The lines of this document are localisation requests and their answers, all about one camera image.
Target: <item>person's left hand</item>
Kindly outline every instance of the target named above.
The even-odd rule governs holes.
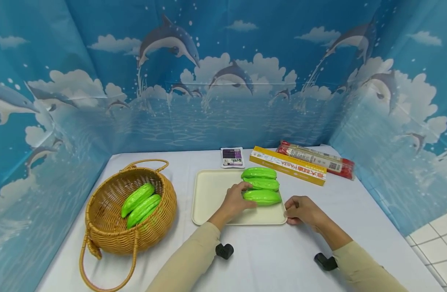
[[[209,219],[209,222],[222,230],[230,220],[244,210],[256,208],[256,202],[245,200],[241,195],[242,191],[246,191],[248,188],[252,188],[252,185],[249,182],[240,182],[238,185],[233,185],[229,188],[223,203],[217,212],[215,212]]]

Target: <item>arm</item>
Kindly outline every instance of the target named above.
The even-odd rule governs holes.
[[[407,292],[397,279],[379,265],[358,243],[335,224],[309,197],[291,197],[285,203],[291,225],[302,222],[324,237],[340,272],[359,292]]]
[[[217,212],[189,237],[160,269],[146,292],[188,292],[215,257],[220,231],[236,215],[256,203],[243,199],[241,192],[252,187],[247,182],[233,185]]]

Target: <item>hand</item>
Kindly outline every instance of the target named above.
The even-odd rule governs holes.
[[[246,191],[248,188],[252,188],[249,182],[240,182],[238,185],[233,185],[229,188],[223,203],[209,219],[209,222],[222,230],[229,221],[244,210],[256,208],[256,202],[245,200],[241,195],[242,191]]]
[[[314,231],[320,228],[331,219],[324,213],[309,197],[293,196],[285,203],[285,215],[287,223],[298,225],[302,222],[310,225]]]

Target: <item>green vegetable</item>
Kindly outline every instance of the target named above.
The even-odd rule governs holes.
[[[258,206],[270,206],[282,202],[279,193],[268,190],[247,191],[243,194],[243,199],[255,201]]]
[[[243,181],[253,185],[252,190],[278,191],[279,182],[270,178],[243,178]]]
[[[266,167],[251,167],[246,169],[241,178],[270,178],[276,179],[277,173],[275,170]]]
[[[126,222],[126,228],[129,229],[137,225],[153,208],[159,205],[160,197],[158,194],[154,194],[137,206],[128,217]]]
[[[155,207],[153,207],[152,208],[152,210],[150,210],[150,212],[149,213],[147,213],[139,222],[138,222],[138,224],[141,224],[142,222],[144,222],[146,219],[147,219],[147,217],[149,217],[154,211],[155,211],[155,209],[157,209],[157,206],[158,206],[159,204],[157,204]]]
[[[154,193],[154,186],[152,184],[144,184],[140,188],[129,195],[128,199],[123,203],[121,208],[121,218],[125,218],[132,210],[144,202],[148,197]]]

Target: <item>small package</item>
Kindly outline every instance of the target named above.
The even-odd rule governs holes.
[[[221,168],[245,168],[245,161],[243,160],[243,148],[220,148],[222,157]]]
[[[353,174],[355,163],[351,160],[301,147],[287,141],[281,141],[276,151],[315,165],[324,166],[328,172],[343,176],[344,178],[355,179],[355,175]]]
[[[322,186],[326,182],[327,170],[325,167],[314,165],[300,159],[294,159],[293,157],[261,147],[254,147],[251,152],[250,161],[316,185]]]

